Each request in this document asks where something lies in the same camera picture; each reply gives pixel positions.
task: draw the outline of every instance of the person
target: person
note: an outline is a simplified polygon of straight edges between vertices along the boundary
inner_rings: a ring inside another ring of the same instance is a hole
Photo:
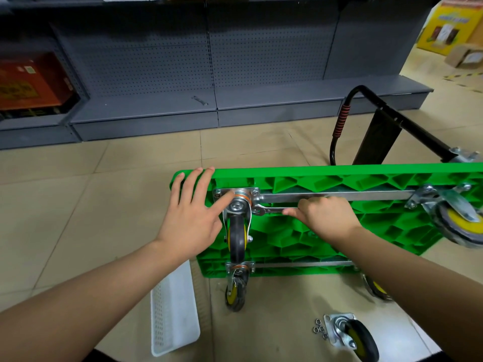
[[[175,178],[153,241],[0,313],[0,360],[82,361],[93,355],[101,360],[93,348],[109,330],[221,231],[219,214],[234,193],[206,207],[214,168],[202,172],[193,170],[182,191],[184,174]],[[482,285],[364,229],[343,198],[303,199],[284,214],[302,221],[381,285],[452,360],[483,360]]]

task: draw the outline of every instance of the underside of green platform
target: underside of green platform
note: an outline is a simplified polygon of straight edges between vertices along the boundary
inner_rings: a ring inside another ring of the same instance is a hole
[[[380,185],[405,190],[416,189],[426,183],[451,187],[463,182],[470,183],[473,187],[462,195],[475,208],[481,208],[483,206],[483,163],[217,169],[208,188],[206,205],[211,206],[214,202],[211,192],[214,188],[258,187],[261,190],[279,193],[296,187],[311,192],[321,192],[335,186],[342,186],[361,192]],[[354,201],[351,206],[366,229],[390,243],[421,255],[441,238],[441,234],[434,228],[421,206],[411,210],[404,207],[405,203],[405,200]],[[253,260],[256,264],[323,261],[334,256],[344,257],[300,221],[281,214],[253,216],[250,235],[253,237],[253,242],[247,245],[245,260]],[[205,277],[226,276],[225,262],[229,261],[229,251],[224,236],[225,230],[222,230],[214,243],[197,256]],[[253,276],[346,271],[353,271],[353,268],[347,266],[259,268]]]

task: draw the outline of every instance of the yellow box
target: yellow box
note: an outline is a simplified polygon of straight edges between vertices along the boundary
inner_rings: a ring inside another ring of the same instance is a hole
[[[422,32],[417,47],[447,56],[468,42],[483,17],[483,1],[443,0]]]

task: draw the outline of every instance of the store shelving unit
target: store shelving unit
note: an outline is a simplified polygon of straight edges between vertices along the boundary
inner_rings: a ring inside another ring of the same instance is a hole
[[[54,51],[81,101],[0,122],[0,148],[334,116],[358,84],[418,109],[432,89],[399,72],[437,1],[9,0],[2,53]],[[63,134],[21,139],[48,127]]]

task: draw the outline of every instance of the tile floor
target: tile floor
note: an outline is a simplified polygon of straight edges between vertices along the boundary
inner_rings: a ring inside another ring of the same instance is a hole
[[[458,72],[443,59],[412,51],[402,74],[435,91],[420,110],[405,114],[450,146],[483,152],[483,95],[443,80]],[[472,81],[481,83],[483,77]],[[338,164],[352,162],[370,119],[368,114],[348,119]],[[327,165],[334,125],[335,118],[323,118],[0,152],[0,310],[150,241],[166,211],[175,171],[201,164]],[[249,138],[231,139],[244,133]],[[437,161],[402,134],[385,163]],[[483,282],[482,252],[442,240],[424,256]],[[316,317],[340,311],[355,313],[371,330],[381,361],[416,361],[438,350],[397,305],[368,297],[354,275],[255,278],[245,308],[233,314],[223,301],[225,281],[202,278],[196,262],[192,273],[202,329],[196,343],[159,359],[151,356],[146,297],[98,348],[126,362],[353,361],[353,354],[311,333]]]

